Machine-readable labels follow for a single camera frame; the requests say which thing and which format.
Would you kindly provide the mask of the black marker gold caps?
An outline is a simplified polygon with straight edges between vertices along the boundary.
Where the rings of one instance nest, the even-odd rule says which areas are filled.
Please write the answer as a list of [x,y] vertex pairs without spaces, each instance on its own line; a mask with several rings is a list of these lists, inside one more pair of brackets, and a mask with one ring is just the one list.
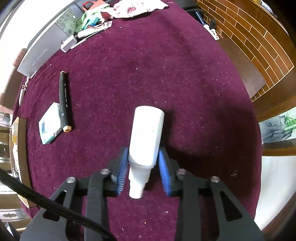
[[60,115],[61,115],[61,126],[62,130],[65,133],[68,133],[72,130],[72,127],[69,125],[67,113],[68,113],[68,103],[67,103],[67,73],[61,71],[59,75],[59,101],[60,101]]

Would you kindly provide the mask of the small white charger box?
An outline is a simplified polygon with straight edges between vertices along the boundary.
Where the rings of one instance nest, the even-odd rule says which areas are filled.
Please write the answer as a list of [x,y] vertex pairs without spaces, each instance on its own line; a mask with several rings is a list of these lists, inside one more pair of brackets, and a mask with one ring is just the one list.
[[60,49],[66,53],[68,52],[75,44],[77,43],[77,39],[74,35],[71,35],[65,41],[61,41]]

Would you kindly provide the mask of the green cloth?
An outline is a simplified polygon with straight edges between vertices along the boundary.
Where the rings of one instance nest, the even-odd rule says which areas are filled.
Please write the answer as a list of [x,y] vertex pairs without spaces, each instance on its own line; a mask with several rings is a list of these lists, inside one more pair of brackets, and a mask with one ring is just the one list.
[[75,32],[85,30],[88,25],[94,26],[100,21],[104,21],[100,9],[88,10],[79,18]]

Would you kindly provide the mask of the pink floral cloth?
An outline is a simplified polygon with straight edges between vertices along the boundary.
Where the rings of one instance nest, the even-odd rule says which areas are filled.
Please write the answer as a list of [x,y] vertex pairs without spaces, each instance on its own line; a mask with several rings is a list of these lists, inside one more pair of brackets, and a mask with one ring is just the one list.
[[153,12],[156,9],[162,10],[168,5],[163,1],[132,1],[122,0],[115,3],[113,7],[108,9],[108,13],[114,18],[133,18],[144,13]]

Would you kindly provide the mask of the red bag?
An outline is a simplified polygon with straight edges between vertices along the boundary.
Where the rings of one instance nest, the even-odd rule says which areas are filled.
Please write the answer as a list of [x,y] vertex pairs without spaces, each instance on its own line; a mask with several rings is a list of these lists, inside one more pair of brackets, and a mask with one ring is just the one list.
[[105,1],[103,0],[97,0],[97,1],[87,1],[82,4],[83,11],[88,11],[90,9],[94,9],[98,6],[102,6],[105,4]]

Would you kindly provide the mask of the teal white tissue pack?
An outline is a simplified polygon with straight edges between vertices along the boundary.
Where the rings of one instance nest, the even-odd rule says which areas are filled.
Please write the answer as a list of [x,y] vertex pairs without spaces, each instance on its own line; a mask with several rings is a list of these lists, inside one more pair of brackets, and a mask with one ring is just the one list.
[[53,102],[44,113],[39,123],[39,133],[43,145],[49,144],[62,131],[59,104]]

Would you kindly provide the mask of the white bottle red cap label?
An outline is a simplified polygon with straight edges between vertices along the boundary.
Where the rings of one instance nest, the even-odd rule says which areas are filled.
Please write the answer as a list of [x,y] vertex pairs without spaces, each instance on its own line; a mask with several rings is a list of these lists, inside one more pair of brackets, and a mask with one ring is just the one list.
[[164,112],[153,106],[138,106],[134,112],[129,145],[129,196],[142,197],[151,170],[156,165],[164,124]]

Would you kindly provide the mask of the white keychain tag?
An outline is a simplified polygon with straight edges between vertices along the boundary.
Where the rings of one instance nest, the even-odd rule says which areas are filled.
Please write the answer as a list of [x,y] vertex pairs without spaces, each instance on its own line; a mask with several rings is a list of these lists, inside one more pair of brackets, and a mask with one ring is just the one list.
[[25,83],[22,85],[21,92],[20,92],[20,96],[19,96],[19,99],[18,99],[18,104],[19,104],[19,106],[22,105],[23,97],[24,97],[24,95],[25,95],[25,93],[26,93],[26,91],[27,91],[27,87],[28,87],[28,82],[29,82],[29,81],[30,81],[30,78],[27,77]]

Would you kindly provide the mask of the wooden panel cabinet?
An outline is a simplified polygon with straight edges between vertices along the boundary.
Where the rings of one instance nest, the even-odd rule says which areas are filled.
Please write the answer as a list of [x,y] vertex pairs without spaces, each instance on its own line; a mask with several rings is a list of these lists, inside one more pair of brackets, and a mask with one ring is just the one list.
[[254,1],[197,2],[209,22],[215,19],[218,34],[248,57],[266,83],[252,96],[258,121],[295,107],[295,46],[282,26]]

